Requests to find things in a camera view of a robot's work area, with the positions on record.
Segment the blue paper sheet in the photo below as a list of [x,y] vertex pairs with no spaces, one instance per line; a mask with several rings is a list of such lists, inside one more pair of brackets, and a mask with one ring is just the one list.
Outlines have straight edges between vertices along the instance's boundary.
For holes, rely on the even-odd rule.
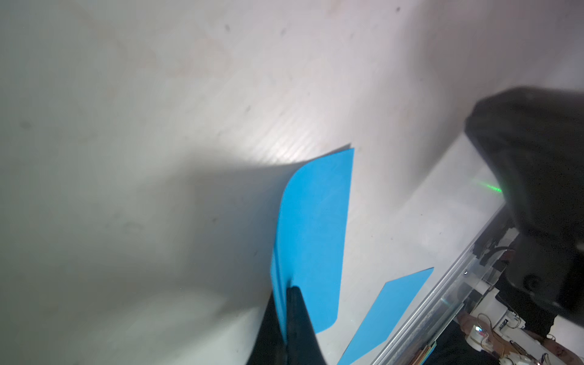
[[384,343],[432,273],[429,268],[386,282],[339,364],[353,364]]
[[270,275],[281,331],[289,287],[299,287],[313,329],[338,318],[354,149],[302,166],[289,179],[278,213]]

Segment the blue paper sheet front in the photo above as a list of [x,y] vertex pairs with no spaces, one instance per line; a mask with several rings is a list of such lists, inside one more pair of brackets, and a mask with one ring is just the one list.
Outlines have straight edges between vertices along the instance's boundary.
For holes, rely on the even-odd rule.
[[353,364],[384,343],[432,273],[429,268],[386,282],[339,364]]

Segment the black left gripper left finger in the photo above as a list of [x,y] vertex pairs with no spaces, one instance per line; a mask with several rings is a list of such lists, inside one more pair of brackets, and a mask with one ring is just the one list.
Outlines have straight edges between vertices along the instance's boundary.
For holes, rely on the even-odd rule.
[[285,365],[286,345],[281,334],[274,295],[271,294],[247,365]]

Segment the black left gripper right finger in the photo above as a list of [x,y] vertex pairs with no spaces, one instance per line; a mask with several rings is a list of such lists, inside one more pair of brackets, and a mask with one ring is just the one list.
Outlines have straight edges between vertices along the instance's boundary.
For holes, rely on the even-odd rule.
[[299,287],[287,289],[287,363],[326,365]]

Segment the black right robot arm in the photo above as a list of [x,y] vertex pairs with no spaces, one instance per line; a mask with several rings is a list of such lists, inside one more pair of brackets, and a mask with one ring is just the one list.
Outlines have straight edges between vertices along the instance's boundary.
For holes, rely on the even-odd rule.
[[465,134],[519,232],[506,278],[550,313],[583,323],[583,93],[518,87],[479,100]]

